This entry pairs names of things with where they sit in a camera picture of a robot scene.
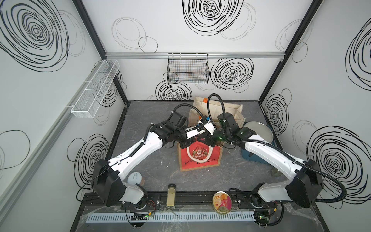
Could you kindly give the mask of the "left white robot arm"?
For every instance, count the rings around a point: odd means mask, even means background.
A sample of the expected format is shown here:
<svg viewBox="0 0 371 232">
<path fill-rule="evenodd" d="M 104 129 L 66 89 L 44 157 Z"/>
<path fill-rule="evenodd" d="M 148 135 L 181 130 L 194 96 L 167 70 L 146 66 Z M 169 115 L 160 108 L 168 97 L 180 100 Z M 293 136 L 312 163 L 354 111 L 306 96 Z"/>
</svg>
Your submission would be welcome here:
<svg viewBox="0 0 371 232">
<path fill-rule="evenodd" d="M 195 137 L 206 132 L 209 117 L 203 116 L 200 122 L 191 128 L 185 125 L 187 118 L 177 112 L 158 124 L 150 124 L 144 137 L 120 155 L 108 161 L 96 162 L 91 186 L 102 202 L 113 206 L 118 202 L 132 203 L 139 208 L 145 206 L 147 191 L 140 184 L 125 182 L 126 176 L 150 154 L 164 147 L 168 142 L 177 141 L 183 147 L 195 142 Z"/>
</svg>

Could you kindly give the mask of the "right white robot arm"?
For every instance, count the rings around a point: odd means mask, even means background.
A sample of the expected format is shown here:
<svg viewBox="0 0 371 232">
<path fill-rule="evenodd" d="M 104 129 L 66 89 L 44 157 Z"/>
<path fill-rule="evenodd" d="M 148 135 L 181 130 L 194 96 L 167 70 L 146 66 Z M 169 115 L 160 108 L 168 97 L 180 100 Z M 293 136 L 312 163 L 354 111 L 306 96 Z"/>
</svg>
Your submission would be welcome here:
<svg viewBox="0 0 371 232">
<path fill-rule="evenodd" d="M 323 189 L 319 166 L 314 161 L 304 161 L 285 153 L 269 143 L 250 127 L 239 127 L 229 113 L 218 116 L 220 128 L 211 118 L 200 120 L 210 141 L 221 140 L 239 146 L 257 155 L 280 171 L 286 180 L 277 183 L 260 183 L 251 191 L 252 206 L 261 208 L 264 203 L 291 201 L 309 208 Z"/>
</svg>

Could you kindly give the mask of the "red Christmas jute bag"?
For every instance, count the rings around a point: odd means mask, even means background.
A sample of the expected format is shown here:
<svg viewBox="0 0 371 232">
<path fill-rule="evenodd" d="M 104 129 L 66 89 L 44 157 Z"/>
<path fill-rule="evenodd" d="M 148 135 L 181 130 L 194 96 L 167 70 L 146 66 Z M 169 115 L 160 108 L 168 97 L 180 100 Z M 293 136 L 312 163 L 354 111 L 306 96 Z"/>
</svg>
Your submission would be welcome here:
<svg viewBox="0 0 371 232">
<path fill-rule="evenodd" d="M 211 147 L 195 142 L 187 148 L 178 148 L 179 169 L 181 172 L 220 166 L 223 148 Z"/>
</svg>

